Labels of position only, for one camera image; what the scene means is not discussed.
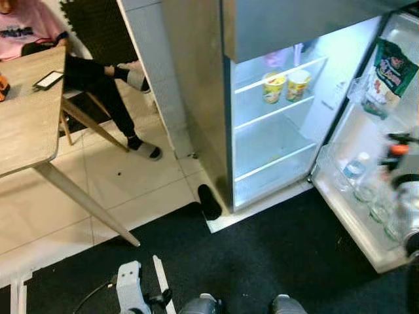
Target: pink shirt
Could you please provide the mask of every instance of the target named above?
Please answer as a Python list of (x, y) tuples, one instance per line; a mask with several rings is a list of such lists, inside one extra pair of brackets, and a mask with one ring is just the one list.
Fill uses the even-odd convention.
[(17, 0), (9, 14), (0, 14), (0, 60), (19, 58), (28, 43), (55, 42), (64, 33), (48, 7), (40, 0)]

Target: slipper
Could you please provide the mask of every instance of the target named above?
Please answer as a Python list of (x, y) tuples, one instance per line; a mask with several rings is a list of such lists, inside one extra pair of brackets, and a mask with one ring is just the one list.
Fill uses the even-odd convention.
[(207, 220), (215, 220), (221, 216), (223, 210), (214, 198), (214, 195), (208, 185), (201, 184), (198, 187), (198, 195), (201, 201), (202, 211), (204, 212)]
[(149, 92), (151, 92), (149, 83), (147, 82), (145, 75), (138, 68), (131, 66), (130, 63), (120, 63), (117, 65), (117, 67), (129, 70), (128, 76), (126, 78), (126, 82), (129, 85), (139, 90), (143, 94), (148, 94)]
[(141, 143), (137, 150), (131, 150), (136, 154), (140, 155), (141, 157), (148, 158), (154, 162), (163, 157), (163, 152), (161, 149), (159, 149), (157, 146), (153, 144), (144, 141)]

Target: cable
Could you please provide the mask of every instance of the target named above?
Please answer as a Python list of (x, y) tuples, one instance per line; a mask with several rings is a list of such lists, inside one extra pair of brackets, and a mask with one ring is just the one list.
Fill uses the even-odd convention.
[(83, 300), (80, 301), (78, 306), (74, 309), (73, 314), (77, 314), (77, 312), (80, 310), (80, 308), (89, 300), (93, 295), (98, 293), (101, 289), (108, 287), (111, 288), (117, 283), (117, 275), (114, 275), (110, 281), (107, 281), (106, 283), (102, 283), (99, 287), (95, 288), (91, 293), (89, 293), (87, 296), (83, 298)]

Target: person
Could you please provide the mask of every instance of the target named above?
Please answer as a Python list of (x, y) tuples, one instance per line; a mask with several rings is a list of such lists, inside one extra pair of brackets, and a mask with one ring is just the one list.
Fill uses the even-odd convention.
[[(57, 46), (65, 46), (70, 51), (68, 33), (43, 2), (0, 0), (0, 61)], [(94, 94), (126, 136), (131, 150), (150, 160), (160, 159), (162, 151), (136, 135), (115, 79), (122, 79), (144, 93), (150, 90), (147, 80), (135, 71), (120, 66), (103, 66), (94, 60), (69, 54), (65, 57), (64, 86)]]

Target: phone screen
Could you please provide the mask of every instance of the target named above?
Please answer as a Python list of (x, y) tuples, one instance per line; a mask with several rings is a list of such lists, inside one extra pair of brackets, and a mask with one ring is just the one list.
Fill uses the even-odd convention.
[(50, 86), (53, 82), (60, 79), (63, 76), (63, 73), (60, 72), (51, 72), (47, 77), (44, 77), (37, 83), (37, 86), (46, 88)]

